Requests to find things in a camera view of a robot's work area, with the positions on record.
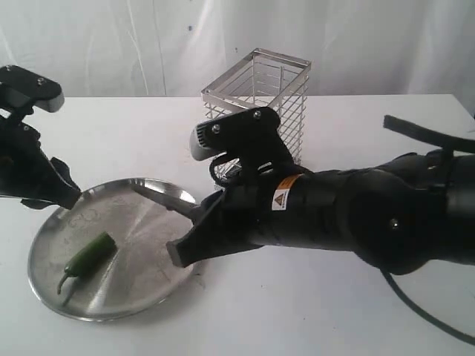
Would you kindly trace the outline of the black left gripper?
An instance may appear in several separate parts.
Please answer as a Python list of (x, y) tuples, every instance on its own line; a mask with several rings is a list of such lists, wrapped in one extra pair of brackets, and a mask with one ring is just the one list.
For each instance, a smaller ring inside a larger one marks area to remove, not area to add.
[(48, 160), (40, 137), (30, 125), (1, 123), (1, 197), (35, 210), (50, 205), (72, 209), (80, 188), (65, 162), (54, 156)]

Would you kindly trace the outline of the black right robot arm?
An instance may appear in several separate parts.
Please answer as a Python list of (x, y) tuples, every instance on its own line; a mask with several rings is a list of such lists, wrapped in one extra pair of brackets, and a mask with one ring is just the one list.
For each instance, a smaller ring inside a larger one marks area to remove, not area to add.
[(190, 232), (166, 248), (186, 267), (265, 245), (350, 251), (408, 274), (431, 260), (474, 263), (474, 157), (409, 153), (383, 165), (291, 167), (207, 197)]

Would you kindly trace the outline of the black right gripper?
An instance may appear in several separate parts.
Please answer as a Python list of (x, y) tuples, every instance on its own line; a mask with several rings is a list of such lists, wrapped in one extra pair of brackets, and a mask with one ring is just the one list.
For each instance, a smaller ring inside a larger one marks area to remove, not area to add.
[(192, 229), (166, 243), (172, 263), (194, 263), (260, 245), (334, 247), (334, 173), (265, 177), (207, 196), (190, 212)]

